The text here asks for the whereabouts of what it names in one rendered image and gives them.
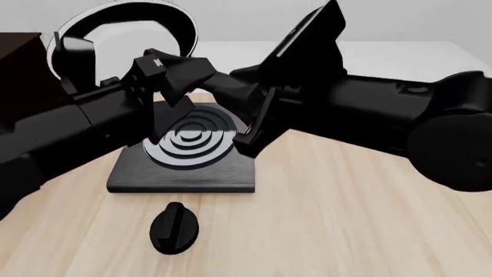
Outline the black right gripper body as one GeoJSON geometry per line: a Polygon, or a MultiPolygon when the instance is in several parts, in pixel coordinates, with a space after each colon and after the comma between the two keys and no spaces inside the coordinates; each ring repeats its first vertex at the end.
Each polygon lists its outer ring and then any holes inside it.
{"type": "Polygon", "coordinates": [[[270,140],[272,131],[268,131],[267,127],[274,117],[276,95],[276,89],[270,89],[261,105],[258,117],[245,133],[237,133],[233,138],[234,147],[243,156],[255,159],[272,142],[270,140]]]}

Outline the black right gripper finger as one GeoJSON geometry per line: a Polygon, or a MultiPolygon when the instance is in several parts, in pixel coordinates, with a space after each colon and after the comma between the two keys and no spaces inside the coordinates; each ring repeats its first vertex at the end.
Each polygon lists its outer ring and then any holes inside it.
{"type": "Polygon", "coordinates": [[[216,71],[203,82],[201,89],[210,92],[217,101],[263,101],[265,93],[258,83],[249,83],[216,71]]]}

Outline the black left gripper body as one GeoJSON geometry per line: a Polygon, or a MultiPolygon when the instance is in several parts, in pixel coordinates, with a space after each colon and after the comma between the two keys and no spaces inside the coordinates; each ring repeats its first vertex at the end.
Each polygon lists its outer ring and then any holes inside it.
{"type": "Polygon", "coordinates": [[[153,99],[160,91],[161,80],[166,76],[166,68],[155,55],[144,55],[134,59],[126,73],[126,87],[141,101],[153,99]]]}

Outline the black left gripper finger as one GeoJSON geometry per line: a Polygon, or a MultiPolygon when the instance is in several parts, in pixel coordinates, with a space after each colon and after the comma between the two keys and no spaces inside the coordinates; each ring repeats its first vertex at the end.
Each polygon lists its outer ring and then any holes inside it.
{"type": "Polygon", "coordinates": [[[215,74],[206,58],[170,57],[162,59],[162,64],[166,68],[162,96],[171,107],[215,74]]]}
{"type": "Polygon", "coordinates": [[[153,103],[153,124],[148,140],[153,145],[157,145],[173,126],[193,110],[194,103],[187,96],[182,98],[174,107],[171,107],[166,101],[153,103]]]}

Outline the dark wooden cabinet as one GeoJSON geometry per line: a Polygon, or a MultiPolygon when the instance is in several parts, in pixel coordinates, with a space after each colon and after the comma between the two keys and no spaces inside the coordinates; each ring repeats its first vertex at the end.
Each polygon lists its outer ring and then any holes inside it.
{"type": "Polygon", "coordinates": [[[71,100],[46,59],[37,32],[0,32],[0,135],[21,119],[47,112],[71,100]]]}

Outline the flat black stove plate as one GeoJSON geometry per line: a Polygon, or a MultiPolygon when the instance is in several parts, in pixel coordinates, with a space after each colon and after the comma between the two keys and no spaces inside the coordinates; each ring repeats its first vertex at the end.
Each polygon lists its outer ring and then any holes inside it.
{"type": "Polygon", "coordinates": [[[232,138],[245,125],[215,103],[198,103],[157,144],[122,149],[107,181],[111,193],[252,193],[254,160],[232,138]]]}

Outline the round black stove knob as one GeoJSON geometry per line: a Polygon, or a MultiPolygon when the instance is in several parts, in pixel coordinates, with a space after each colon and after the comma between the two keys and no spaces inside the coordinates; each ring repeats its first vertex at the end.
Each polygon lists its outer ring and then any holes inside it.
{"type": "Polygon", "coordinates": [[[170,202],[151,223],[149,237],[154,248],[164,255],[187,251],[199,233],[198,219],[181,202],[170,202]]]}

